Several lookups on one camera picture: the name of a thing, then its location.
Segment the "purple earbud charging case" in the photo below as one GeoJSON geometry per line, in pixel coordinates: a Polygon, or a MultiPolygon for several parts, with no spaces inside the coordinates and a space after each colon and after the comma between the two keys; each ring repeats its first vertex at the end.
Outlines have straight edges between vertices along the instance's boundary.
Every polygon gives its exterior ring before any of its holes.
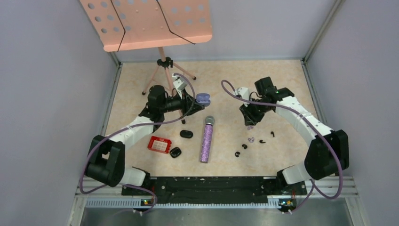
{"type": "Polygon", "coordinates": [[[198,93],[195,98],[196,102],[204,107],[211,104],[210,94],[208,93],[198,93]]]}

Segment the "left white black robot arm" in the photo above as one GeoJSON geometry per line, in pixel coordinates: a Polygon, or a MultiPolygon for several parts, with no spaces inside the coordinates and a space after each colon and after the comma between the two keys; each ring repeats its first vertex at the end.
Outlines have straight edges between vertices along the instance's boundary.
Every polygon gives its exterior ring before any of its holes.
{"type": "Polygon", "coordinates": [[[125,151],[166,124],[165,113],[182,111],[183,116],[188,116],[210,105],[209,94],[199,93],[193,97],[183,90],[169,96],[161,85],[152,86],[147,99],[144,109],[129,125],[106,137],[97,135],[93,138],[83,170],[85,176],[105,186],[128,184],[139,194],[148,193],[151,182],[143,170],[126,167],[125,151]]]}

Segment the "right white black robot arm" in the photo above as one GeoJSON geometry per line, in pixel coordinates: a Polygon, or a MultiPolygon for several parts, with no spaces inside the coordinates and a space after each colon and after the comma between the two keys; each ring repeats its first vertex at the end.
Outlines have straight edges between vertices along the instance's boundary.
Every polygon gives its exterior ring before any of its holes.
{"type": "Polygon", "coordinates": [[[305,159],[277,172],[276,188],[288,194],[295,183],[319,180],[349,167],[349,141],[346,132],[333,130],[307,111],[288,88],[278,89],[270,77],[255,82],[256,98],[248,88],[238,88],[234,94],[245,100],[240,106],[246,126],[255,126],[267,112],[273,111],[286,119],[308,146],[305,159]]]}

